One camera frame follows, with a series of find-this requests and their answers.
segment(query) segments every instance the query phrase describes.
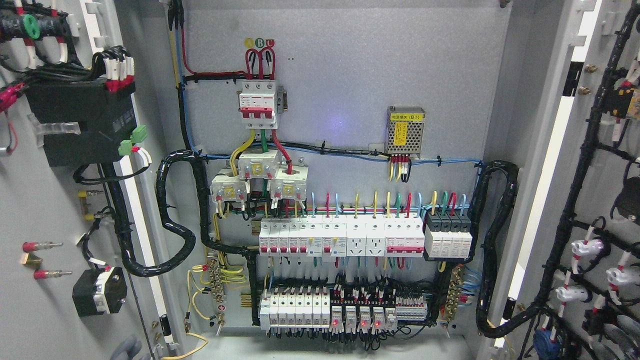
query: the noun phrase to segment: miniature circuit breaker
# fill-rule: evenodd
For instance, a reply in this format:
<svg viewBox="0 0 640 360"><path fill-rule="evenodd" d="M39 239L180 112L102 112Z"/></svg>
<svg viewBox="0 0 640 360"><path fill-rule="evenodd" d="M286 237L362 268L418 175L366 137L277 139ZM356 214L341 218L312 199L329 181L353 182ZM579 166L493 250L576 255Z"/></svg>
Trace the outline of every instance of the miniature circuit breaker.
<svg viewBox="0 0 640 360"><path fill-rule="evenodd" d="M278 83L246 80L238 95L242 123L247 129L278 128Z"/></svg>

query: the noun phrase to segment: green terminal connector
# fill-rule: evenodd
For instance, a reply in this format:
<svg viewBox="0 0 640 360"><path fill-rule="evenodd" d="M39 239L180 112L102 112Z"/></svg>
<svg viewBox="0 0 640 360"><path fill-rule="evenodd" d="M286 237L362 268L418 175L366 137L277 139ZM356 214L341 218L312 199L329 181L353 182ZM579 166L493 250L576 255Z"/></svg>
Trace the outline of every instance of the green terminal connector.
<svg viewBox="0 0 640 360"><path fill-rule="evenodd" d="M132 143L141 143L147 138L147 126L139 125L131 132L131 142Z"/></svg>
<svg viewBox="0 0 640 360"><path fill-rule="evenodd" d="M131 148L133 148L133 142L131 140L122 140L120 146L118 146L118 154L120 156L131 155Z"/></svg>

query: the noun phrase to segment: green wire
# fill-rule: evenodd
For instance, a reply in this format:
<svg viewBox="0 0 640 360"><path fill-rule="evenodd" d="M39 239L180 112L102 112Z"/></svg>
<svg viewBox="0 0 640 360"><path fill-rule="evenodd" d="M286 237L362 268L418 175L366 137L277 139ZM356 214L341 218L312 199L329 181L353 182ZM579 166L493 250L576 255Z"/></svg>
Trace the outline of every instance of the green wire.
<svg viewBox="0 0 640 360"><path fill-rule="evenodd" d="M400 193L398 193L398 197L396 199L396 217L399 218L400 217L400 204L402 202L402 198L400 196Z"/></svg>
<svg viewBox="0 0 640 360"><path fill-rule="evenodd" d="M267 136L265 135L264 130L260 130L260 142L262 143L262 152L269 151L267 148Z"/></svg>
<svg viewBox="0 0 640 360"><path fill-rule="evenodd" d="M447 213L447 200L449 200L449 194L447 192L442 193L442 211L440 216L444 216Z"/></svg>

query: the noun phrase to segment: brass bolt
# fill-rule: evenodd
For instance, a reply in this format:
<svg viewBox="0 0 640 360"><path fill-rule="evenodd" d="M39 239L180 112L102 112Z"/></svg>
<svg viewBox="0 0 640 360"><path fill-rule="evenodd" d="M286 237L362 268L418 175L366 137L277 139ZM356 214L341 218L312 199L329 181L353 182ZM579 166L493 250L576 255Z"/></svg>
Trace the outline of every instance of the brass bolt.
<svg viewBox="0 0 640 360"><path fill-rule="evenodd" d="M578 94L580 95L589 95L591 93L591 89L586 86L580 86L578 88Z"/></svg>
<svg viewBox="0 0 640 360"><path fill-rule="evenodd" d="M584 67L584 71L586 71L588 74L592 74L592 73L594 73L594 72L598 71L598 67L597 67L596 65L589 65L589 64L587 64L587 65Z"/></svg>

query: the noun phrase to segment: black cable bundle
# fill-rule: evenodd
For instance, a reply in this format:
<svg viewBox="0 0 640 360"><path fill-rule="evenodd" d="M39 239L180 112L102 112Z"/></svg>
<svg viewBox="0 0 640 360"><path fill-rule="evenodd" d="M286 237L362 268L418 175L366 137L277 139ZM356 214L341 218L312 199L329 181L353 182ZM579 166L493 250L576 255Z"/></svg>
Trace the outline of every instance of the black cable bundle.
<svg viewBox="0 0 640 360"><path fill-rule="evenodd" d="M487 323L488 307L490 305L491 295L493 292L492 277L495 275L494 273L495 264L494 264L494 268L490 268L487 266L491 266L490 264L488 265L488 262L495 261L496 259L493 256L492 250L490 251L488 251L487 249L484 250L485 259L484 259L483 275L485 276L485 279L483 279L483 284L481 286L481 291L479 294L479 300L478 300L478 305L476 309L476 322L480 332L482 332L482 334L488 338L504 337L505 335L509 334L511 331L515 330L518 326L533 319L538 313L542 311L548 311L547 301L549 298L549 293L551 292L553 287L554 273L558 268L558 266L560 265L560 260L564 252L564 248L569 242L569 239L571 237L571 233L573 230L573 225L574 225L573 218L575 216L575 205L580 195L580 190L582 189L582 185L586 178L587 172L589 170L589 166L593 160L594 153L597 149L602 148L602 144L598 141L598 131L600 129L600 119L602 118L602 113L604 110L605 98L610 92L614 90L614 84L617 78L616 73L617 73L618 62L620 61L620 56L622 55L622 52L627 44L627 40L631 36L631 31L633 30L634 23L639 15L640 15L640 6L638 6L636 0L633 0L632 5L625 16L625 20L623 22L621 29L616 32L616 35L617 35L616 43L614 44L613 50L611 51L611 56L609 57L609 62L607 64L607 67L603 71L602 81L600 83L600 86L598 87L598 91L595 94L593 106L591 107L591 113L589 114L589 118L587 119L588 126L587 126L586 134L584 136L584 142L580 147L580 157L578 160L578 165L575 170L573 182L571 184L571 188L567 196L567 200L564 205L563 212L556 229L556 238L554 240L554 244L550 250L547 262L544 265L545 270L542 275L542 280L540 282L540 289L538 290L538 294L536 295L531 305L525 311L522 311L520 314L512 317L512 319L510 319L506 323L496 328L491 327ZM476 189L476 193L480 189L481 189L481 185L479 184L478 188ZM474 221L474 224L472 224L473 236L477 236L476 217L478 216L477 209L476 210L473 210L473 209L474 208L481 209L480 204L483 204L483 203L478 202L477 199L474 199L474 203L472 204L472 211L470 211L473 216L472 221Z"/></svg>

